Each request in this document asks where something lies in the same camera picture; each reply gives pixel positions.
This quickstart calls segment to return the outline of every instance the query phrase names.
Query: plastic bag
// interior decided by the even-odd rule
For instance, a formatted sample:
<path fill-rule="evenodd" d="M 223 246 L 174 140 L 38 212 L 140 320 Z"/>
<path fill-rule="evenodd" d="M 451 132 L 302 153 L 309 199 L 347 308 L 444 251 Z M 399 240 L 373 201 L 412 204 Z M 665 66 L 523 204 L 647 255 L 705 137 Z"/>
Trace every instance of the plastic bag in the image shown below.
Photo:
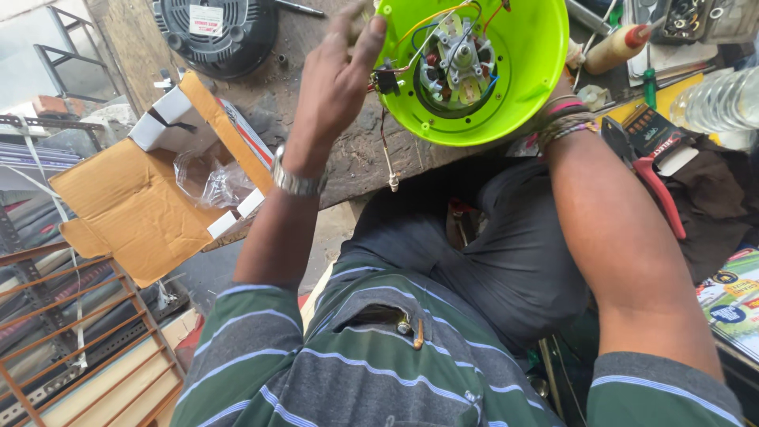
<path fill-rule="evenodd" d="M 177 185 L 195 203 L 195 207 L 238 206 L 256 186 L 239 163 L 223 165 L 209 150 L 186 151 L 174 159 Z"/>

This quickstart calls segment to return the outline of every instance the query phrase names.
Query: striped t-shirt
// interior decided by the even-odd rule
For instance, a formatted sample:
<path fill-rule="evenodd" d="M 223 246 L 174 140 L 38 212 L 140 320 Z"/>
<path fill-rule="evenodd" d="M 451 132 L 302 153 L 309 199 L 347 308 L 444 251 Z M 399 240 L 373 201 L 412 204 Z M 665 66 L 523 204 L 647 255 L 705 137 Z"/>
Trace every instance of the striped t-shirt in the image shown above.
<path fill-rule="evenodd" d="M 587 418 L 742 425 L 727 387 L 640 353 L 598 358 Z M 294 293 L 233 283 L 217 295 L 172 420 L 209 425 L 563 424 L 456 294 L 407 270 L 343 263 L 305 333 Z"/>

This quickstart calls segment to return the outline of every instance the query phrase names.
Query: red cap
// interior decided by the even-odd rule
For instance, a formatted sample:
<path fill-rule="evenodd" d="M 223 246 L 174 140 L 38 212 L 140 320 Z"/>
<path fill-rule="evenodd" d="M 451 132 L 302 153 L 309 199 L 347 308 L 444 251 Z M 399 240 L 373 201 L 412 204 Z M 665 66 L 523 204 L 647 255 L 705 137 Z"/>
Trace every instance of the red cap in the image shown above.
<path fill-rule="evenodd" d="M 625 34 L 625 44 L 628 48 L 638 48 L 644 45 L 648 39 L 651 38 L 651 33 L 648 33 L 645 36 L 641 36 L 641 31 L 645 30 L 646 28 L 648 28 L 647 25 L 638 25 L 637 27 L 628 31 L 627 34 Z"/>

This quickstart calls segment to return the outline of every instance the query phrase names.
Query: water bottle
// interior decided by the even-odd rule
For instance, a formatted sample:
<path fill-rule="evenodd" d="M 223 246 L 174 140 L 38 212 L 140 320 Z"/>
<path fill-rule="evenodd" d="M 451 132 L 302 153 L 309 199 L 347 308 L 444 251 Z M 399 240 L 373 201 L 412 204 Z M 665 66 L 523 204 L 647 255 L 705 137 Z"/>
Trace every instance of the water bottle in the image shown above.
<path fill-rule="evenodd" d="M 705 134 L 759 129 L 759 67 L 689 87 L 675 98 L 669 119 Z"/>

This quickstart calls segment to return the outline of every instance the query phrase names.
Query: silver wristwatch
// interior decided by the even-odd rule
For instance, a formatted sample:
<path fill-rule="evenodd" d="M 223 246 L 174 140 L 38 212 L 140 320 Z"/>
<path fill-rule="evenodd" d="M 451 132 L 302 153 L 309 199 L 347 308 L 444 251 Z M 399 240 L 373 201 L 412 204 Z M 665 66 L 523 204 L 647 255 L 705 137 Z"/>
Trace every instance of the silver wristwatch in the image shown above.
<path fill-rule="evenodd" d="M 285 193 L 294 196 L 312 197 L 322 194 L 327 185 L 327 171 L 321 178 L 301 178 L 293 175 L 282 168 L 282 155 L 285 154 L 285 145 L 280 145 L 274 154 L 272 163 L 272 179 L 274 185 L 281 188 Z"/>

